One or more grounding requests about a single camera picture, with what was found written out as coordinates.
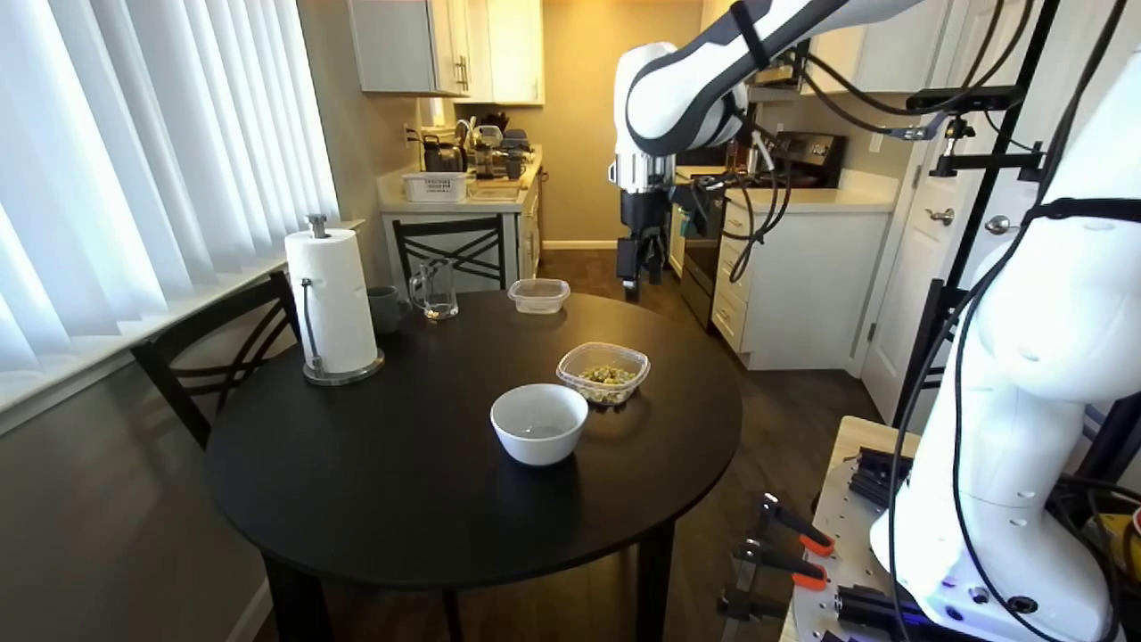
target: paper towel roll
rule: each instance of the paper towel roll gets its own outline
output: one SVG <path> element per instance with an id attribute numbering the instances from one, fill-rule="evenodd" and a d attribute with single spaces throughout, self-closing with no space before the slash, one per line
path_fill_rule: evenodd
<path id="1" fill-rule="evenodd" d="M 364 294 L 356 232 L 287 234 L 287 259 L 307 374 L 329 385 L 370 374 L 383 363 L 383 351 Z"/>

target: window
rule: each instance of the window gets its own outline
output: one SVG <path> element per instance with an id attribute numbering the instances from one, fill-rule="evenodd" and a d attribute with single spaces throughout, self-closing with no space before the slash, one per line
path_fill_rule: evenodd
<path id="1" fill-rule="evenodd" d="M 293 0 L 4 0 L 0 123 L 0 410 L 340 209 Z"/>

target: round black table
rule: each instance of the round black table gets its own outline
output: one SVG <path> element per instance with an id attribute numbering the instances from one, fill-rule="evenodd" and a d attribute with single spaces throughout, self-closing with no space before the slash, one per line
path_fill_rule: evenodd
<path id="1" fill-rule="evenodd" d="M 556 319 L 516 313 L 503 294 L 460 308 L 444 324 L 410 313 L 384 368 L 345 389 L 309 385 L 293 351 L 218 418 L 211 494 L 266 559 L 280 636 L 329 640 L 318 578 L 453 596 L 637 542 L 637 640 L 659 640 L 674 519 L 738 445 L 732 360 L 691 321 L 604 295 L 572 295 Z M 649 382 L 592 410 L 572 459 L 515 463 L 493 400 L 552 382 L 592 340 L 643 351 Z"/>

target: paper towel holder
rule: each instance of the paper towel holder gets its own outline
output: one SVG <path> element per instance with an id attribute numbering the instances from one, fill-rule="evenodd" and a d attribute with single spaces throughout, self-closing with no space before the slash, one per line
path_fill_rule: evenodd
<path id="1" fill-rule="evenodd" d="M 329 213 L 309 213 L 309 226 L 313 226 L 313 240 L 333 240 L 329 234 Z M 318 332 L 313 332 L 313 321 L 309 321 L 309 294 L 313 294 L 313 277 L 300 277 L 300 332 L 302 332 L 302 343 L 309 343 L 309 351 L 302 351 L 302 374 L 313 382 L 313 385 L 354 385 L 367 374 L 376 374 L 383 363 L 384 363 L 384 353 L 379 351 L 376 360 L 367 360 L 364 368 L 348 368 L 348 372 L 329 372 L 320 363 L 320 346 L 318 346 Z"/>

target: white robot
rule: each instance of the white robot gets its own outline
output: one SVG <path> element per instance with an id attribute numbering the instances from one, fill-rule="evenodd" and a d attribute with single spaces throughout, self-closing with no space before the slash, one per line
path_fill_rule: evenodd
<path id="1" fill-rule="evenodd" d="M 694 44 L 618 64 L 609 177 L 619 184 L 619 281 L 637 294 L 665 227 L 674 152 L 738 131 L 738 81 L 813 34 L 918 0 L 742 0 Z M 976 640 L 1112 640 L 1094 558 L 1045 513 L 1088 404 L 1141 389 L 1141 152 L 1115 105 L 1141 100 L 1141 57 L 1076 135 L 1038 213 L 961 321 L 908 481 L 874 533 L 895 578 L 945 629 Z"/>

